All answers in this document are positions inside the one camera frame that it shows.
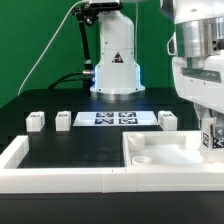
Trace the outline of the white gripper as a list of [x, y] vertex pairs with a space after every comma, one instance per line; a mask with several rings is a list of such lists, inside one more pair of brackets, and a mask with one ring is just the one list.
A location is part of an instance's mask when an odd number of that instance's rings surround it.
[[182, 69], [186, 65], [184, 58], [172, 59], [176, 92], [179, 97], [197, 103], [196, 117], [200, 129], [213, 128], [217, 112], [224, 114], [224, 55], [210, 56], [204, 62], [204, 70], [218, 72], [220, 81], [184, 76]]

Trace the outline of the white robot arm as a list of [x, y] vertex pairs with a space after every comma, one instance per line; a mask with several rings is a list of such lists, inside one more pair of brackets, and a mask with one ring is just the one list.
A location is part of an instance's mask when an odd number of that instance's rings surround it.
[[[103, 96], [141, 91], [134, 59], [134, 25], [122, 0], [89, 0], [99, 13], [101, 58], [91, 91]], [[194, 103], [200, 122], [224, 126], [224, 0], [160, 0], [175, 31], [167, 43], [178, 95]]]

